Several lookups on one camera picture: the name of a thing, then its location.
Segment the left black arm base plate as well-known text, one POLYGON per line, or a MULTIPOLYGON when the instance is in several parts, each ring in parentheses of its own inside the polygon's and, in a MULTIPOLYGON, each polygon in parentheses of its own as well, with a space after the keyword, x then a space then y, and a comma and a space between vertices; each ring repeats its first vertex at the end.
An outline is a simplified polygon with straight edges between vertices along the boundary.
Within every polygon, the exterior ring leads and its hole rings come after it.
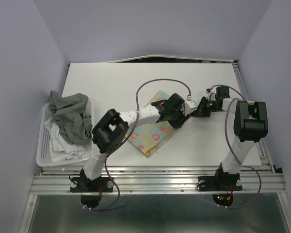
POLYGON ((69 177, 72 193, 111 193, 113 183, 108 177, 99 177, 93 181, 83 181, 81 177, 69 177))

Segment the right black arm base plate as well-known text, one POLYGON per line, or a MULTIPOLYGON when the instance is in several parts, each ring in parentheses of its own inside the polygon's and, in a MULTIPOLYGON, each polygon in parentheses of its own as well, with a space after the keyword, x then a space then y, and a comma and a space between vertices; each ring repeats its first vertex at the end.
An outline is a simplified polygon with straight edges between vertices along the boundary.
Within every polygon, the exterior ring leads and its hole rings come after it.
POLYGON ((242 185, 237 186, 235 179, 216 178, 215 176, 198 177, 196 189, 201 192, 210 191, 242 191, 242 185))

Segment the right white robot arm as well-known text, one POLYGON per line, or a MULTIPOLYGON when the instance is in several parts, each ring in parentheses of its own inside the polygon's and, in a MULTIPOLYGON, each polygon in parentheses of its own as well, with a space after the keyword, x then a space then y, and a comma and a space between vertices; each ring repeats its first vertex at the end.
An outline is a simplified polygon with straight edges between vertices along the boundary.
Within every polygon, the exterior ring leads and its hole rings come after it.
POLYGON ((253 146, 268 133, 268 117, 266 103, 246 101, 242 96, 231 98, 232 87, 214 85, 216 91, 207 89, 208 96, 203 97, 191 115, 193 117, 210 117, 212 112, 225 112, 224 133, 228 139, 228 116, 234 115, 234 141, 228 142, 229 152, 220 163, 214 176, 198 177, 197 190, 211 191, 241 191, 241 168, 253 146))

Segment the floral pastel skirt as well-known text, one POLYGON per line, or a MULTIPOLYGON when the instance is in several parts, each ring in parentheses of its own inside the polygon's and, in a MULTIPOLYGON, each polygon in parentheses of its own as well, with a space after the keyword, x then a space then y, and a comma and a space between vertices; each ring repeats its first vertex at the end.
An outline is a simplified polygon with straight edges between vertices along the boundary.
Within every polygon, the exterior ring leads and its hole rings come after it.
POLYGON ((129 137, 129 142, 135 146, 145 157, 162 147, 175 133, 175 130, 168 121, 146 124, 137 127, 129 137))

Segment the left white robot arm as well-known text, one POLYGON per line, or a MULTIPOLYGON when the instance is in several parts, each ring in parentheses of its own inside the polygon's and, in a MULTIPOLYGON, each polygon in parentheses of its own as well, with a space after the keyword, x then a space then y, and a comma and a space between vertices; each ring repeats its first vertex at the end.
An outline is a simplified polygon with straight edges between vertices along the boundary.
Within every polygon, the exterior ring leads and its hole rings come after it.
POLYGON ((70 178, 70 191, 112 192, 113 182, 111 178, 102 176, 102 170, 107 158, 123 145, 127 133, 139 126, 164 121, 174 129, 179 129, 196 109, 194 101, 184 100, 177 93, 167 100, 155 101, 136 111, 117 112, 110 109, 92 130, 92 141, 99 152, 88 159, 79 176, 70 178))

